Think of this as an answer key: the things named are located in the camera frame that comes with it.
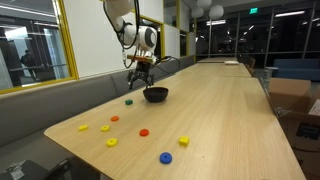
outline yellow disc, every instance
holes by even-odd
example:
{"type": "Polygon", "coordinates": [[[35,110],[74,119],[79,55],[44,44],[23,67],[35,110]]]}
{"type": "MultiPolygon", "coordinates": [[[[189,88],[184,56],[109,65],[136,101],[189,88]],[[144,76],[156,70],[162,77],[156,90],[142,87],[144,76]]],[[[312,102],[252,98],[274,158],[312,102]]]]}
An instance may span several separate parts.
{"type": "Polygon", "coordinates": [[[79,126],[78,130],[79,131],[84,131],[84,130],[87,130],[88,128],[89,128],[89,126],[84,124],[84,125],[79,126]]]}
{"type": "Polygon", "coordinates": [[[107,141],[107,146],[113,147],[117,145],[117,143],[118,143],[118,140],[116,138],[111,138],[107,141]]]}
{"type": "Polygon", "coordinates": [[[109,126],[109,125],[105,125],[105,126],[102,126],[102,127],[101,127],[101,131],[102,131],[102,132],[109,131],[109,129],[110,129],[110,126],[109,126]]]}

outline person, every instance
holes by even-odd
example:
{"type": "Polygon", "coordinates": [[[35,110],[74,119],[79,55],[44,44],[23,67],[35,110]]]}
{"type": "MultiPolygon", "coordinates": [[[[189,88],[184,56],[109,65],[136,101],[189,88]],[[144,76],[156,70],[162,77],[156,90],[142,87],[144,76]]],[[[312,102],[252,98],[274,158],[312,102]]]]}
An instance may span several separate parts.
{"type": "Polygon", "coordinates": [[[36,66],[36,62],[34,61],[34,58],[31,54],[31,51],[25,50],[25,53],[26,54],[21,57],[20,61],[23,65],[25,65],[28,68],[28,71],[29,71],[32,79],[34,81],[39,82],[40,79],[36,77],[37,76],[37,69],[31,69],[33,66],[36,66]]]}

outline yellow game piece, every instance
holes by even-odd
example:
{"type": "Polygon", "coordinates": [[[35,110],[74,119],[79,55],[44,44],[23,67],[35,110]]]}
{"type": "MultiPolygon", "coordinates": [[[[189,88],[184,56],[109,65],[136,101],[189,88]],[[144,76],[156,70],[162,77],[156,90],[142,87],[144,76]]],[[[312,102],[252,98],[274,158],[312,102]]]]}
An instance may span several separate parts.
{"type": "Polygon", "coordinates": [[[179,139],[179,144],[182,146],[188,146],[189,138],[187,136],[181,136],[179,139]]]}
{"type": "Polygon", "coordinates": [[[101,127],[101,131],[102,131],[102,132],[109,131],[109,129],[110,129],[110,126],[109,126],[109,125],[105,125],[105,126],[102,126],[102,127],[101,127]]]}
{"type": "Polygon", "coordinates": [[[84,131],[84,130],[87,130],[88,128],[89,128],[89,126],[84,124],[84,125],[79,126],[79,131],[84,131]]]}
{"type": "Polygon", "coordinates": [[[109,146],[109,147],[113,147],[113,146],[115,146],[115,145],[117,145],[117,143],[118,143],[118,140],[116,139],[116,138],[111,138],[111,139],[109,139],[108,141],[107,141],[107,146],[109,146]]]}

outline green game piece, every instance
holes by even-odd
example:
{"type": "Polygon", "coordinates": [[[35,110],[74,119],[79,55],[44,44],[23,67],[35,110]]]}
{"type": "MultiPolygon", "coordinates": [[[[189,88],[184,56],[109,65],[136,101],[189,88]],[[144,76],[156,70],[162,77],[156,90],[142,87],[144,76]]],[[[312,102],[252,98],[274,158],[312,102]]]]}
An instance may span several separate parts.
{"type": "Polygon", "coordinates": [[[126,100],[126,105],[131,105],[133,104],[133,101],[131,99],[126,100]]]}

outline yellow cube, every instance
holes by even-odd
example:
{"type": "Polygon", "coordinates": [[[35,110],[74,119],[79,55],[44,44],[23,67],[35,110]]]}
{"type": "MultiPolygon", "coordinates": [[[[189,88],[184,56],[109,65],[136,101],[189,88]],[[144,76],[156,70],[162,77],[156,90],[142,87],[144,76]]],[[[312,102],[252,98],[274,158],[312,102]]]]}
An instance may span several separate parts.
{"type": "Polygon", "coordinates": [[[84,125],[79,126],[79,131],[84,131],[84,130],[87,130],[88,128],[89,128],[89,126],[84,124],[84,125]]]}
{"type": "Polygon", "coordinates": [[[187,136],[181,136],[179,139],[179,144],[182,146],[188,146],[189,138],[187,136]]]}

